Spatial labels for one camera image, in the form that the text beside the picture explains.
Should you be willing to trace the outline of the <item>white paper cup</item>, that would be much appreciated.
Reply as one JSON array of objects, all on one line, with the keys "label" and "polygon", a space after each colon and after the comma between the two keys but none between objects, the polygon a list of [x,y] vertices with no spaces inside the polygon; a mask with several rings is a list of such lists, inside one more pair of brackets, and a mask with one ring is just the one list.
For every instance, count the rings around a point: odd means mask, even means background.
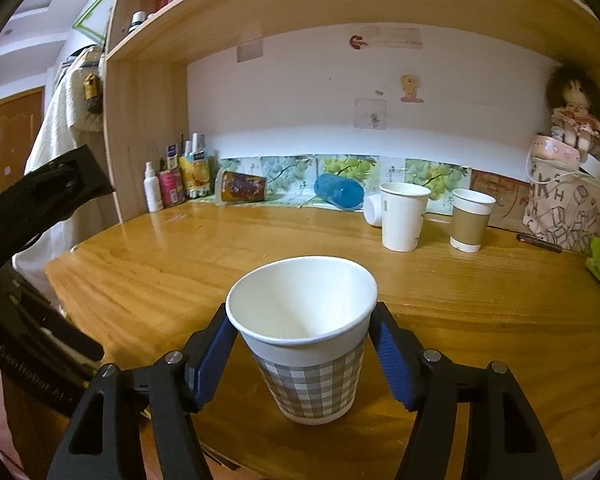
[{"label": "white paper cup", "polygon": [[417,248],[430,191],[421,185],[388,182],[380,186],[381,236],[385,248],[412,252]]}]

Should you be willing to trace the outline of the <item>dark patterned lying cup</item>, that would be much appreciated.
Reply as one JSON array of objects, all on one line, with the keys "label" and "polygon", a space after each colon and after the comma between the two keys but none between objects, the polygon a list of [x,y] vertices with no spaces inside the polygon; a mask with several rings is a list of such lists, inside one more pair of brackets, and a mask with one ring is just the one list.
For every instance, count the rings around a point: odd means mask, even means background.
[{"label": "dark patterned lying cup", "polygon": [[220,170],[214,184],[218,204],[249,204],[265,201],[266,179],[253,174]]}]

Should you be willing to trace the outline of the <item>brown sleeved paper cup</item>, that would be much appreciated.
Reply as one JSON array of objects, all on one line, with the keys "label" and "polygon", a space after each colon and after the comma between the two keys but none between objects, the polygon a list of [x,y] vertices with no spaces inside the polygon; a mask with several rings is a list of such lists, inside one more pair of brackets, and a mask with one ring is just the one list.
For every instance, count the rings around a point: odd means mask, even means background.
[{"label": "brown sleeved paper cup", "polygon": [[496,200],[468,188],[456,188],[452,195],[450,245],[461,252],[474,254],[481,248]]}]

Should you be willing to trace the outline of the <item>small lying white cup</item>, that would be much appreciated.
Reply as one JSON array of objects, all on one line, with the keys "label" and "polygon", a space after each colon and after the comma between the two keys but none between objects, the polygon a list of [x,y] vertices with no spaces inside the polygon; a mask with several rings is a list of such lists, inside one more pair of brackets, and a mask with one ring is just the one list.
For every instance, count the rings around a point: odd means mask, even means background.
[{"label": "small lying white cup", "polygon": [[382,205],[381,195],[367,195],[363,202],[363,216],[365,221],[375,228],[380,228],[382,225]]}]

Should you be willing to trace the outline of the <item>grey checkered paper cup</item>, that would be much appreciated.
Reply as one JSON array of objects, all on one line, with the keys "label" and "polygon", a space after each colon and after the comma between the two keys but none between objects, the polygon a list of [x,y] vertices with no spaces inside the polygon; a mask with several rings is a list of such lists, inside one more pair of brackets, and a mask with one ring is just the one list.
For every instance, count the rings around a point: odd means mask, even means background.
[{"label": "grey checkered paper cup", "polygon": [[303,256],[240,278],[225,311],[279,411],[298,424],[320,426],[354,403],[377,299],[376,280],[364,266]]}]

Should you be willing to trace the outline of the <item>yellow tube pack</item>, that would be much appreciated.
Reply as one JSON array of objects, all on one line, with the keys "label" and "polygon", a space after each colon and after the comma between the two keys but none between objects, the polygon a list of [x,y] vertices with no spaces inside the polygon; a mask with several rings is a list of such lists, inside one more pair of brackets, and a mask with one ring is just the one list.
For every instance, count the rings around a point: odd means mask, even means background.
[{"label": "yellow tube pack", "polygon": [[195,132],[185,141],[184,153],[180,157],[180,169],[187,198],[193,200],[210,193],[210,167],[202,134]]}]

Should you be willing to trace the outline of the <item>brown-haired rag doll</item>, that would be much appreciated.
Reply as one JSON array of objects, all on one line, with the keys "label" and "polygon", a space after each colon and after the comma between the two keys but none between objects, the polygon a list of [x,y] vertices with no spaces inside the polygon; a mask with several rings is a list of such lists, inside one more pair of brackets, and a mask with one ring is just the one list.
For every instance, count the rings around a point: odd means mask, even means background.
[{"label": "brown-haired rag doll", "polygon": [[600,88],[580,68],[560,66],[548,80],[550,136],[581,154],[600,151]]}]

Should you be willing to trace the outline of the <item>blue plastic cup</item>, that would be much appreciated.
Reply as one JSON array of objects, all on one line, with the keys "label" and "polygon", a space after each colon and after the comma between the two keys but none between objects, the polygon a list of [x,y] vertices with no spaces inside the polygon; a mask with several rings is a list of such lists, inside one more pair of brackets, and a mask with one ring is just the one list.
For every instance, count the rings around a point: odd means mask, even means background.
[{"label": "blue plastic cup", "polygon": [[314,193],[323,202],[342,210],[357,210],[365,196],[362,185],[338,174],[321,174],[314,182]]}]

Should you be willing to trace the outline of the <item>brown wooden door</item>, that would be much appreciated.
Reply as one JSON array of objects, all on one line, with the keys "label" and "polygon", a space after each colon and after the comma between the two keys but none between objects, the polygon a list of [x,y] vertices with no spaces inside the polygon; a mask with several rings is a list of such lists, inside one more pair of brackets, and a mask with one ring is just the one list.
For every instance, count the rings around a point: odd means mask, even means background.
[{"label": "brown wooden door", "polygon": [[23,176],[43,116],[42,87],[0,100],[0,194]]}]

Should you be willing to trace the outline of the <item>white spray bottle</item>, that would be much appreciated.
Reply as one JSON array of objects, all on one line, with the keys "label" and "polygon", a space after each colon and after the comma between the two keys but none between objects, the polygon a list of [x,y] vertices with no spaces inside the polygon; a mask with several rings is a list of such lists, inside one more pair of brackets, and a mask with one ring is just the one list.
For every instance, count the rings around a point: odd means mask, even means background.
[{"label": "white spray bottle", "polygon": [[143,186],[148,211],[153,214],[163,210],[160,182],[151,162],[145,164]]}]

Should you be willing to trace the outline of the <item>white cloth on furniture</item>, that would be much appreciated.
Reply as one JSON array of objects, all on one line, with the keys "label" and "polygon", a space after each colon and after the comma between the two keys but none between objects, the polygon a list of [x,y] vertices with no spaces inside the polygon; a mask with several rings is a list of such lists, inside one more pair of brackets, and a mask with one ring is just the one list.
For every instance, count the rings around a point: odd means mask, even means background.
[{"label": "white cloth on furniture", "polygon": [[[27,174],[82,145],[90,148],[99,166],[107,167],[104,116],[88,110],[84,90],[87,77],[99,74],[101,58],[100,47],[85,48],[60,78],[27,160]],[[96,198],[44,232],[30,248],[18,252],[12,265],[58,309],[59,299],[44,273],[46,263],[117,223],[114,198]]]}]

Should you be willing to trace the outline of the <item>grape picture cards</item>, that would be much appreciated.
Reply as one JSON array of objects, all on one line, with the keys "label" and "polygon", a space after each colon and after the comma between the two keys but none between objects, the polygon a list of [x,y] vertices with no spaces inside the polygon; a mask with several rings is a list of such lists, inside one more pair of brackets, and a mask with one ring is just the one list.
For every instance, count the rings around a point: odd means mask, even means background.
[{"label": "grape picture cards", "polygon": [[430,191],[427,210],[435,214],[451,212],[452,191],[468,188],[471,177],[470,168],[449,162],[359,154],[222,158],[218,169],[263,178],[264,202],[271,206],[332,208],[314,191],[324,174],[358,182],[367,195],[378,194],[384,183],[421,185]]}]

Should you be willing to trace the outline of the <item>pink container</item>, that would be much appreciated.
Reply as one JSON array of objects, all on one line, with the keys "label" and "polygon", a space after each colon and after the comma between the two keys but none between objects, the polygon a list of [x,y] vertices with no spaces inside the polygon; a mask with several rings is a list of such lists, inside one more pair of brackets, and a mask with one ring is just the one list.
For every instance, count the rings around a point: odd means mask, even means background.
[{"label": "pink container", "polygon": [[164,208],[179,205],[185,200],[181,170],[166,169],[158,173],[160,193]]}]

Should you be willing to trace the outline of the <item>wooden bookshelf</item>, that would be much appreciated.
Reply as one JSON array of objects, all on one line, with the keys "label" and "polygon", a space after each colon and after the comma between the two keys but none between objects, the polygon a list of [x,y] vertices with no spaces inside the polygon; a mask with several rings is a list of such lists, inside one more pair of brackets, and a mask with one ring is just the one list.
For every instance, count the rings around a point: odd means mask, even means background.
[{"label": "wooden bookshelf", "polygon": [[252,40],[403,22],[476,32],[600,70],[600,21],[577,0],[175,0],[124,32],[124,19],[153,1],[117,0],[106,47],[105,138],[121,221],[145,211],[144,163],[186,129],[188,64]]}]

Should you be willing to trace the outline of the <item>dark pen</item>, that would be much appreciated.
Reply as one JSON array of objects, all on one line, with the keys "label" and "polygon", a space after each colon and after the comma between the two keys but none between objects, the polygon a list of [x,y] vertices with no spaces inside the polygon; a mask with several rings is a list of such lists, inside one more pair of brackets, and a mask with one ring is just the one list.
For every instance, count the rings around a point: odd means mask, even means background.
[{"label": "dark pen", "polygon": [[542,248],[545,250],[549,250],[550,252],[556,252],[556,254],[560,254],[562,252],[562,248],[554,243],[547,242],[546,240],[540,240],[534,236],[524,233],[518,233],[516,235],[516,240],[518,242],[531,245],[533,247]]}]

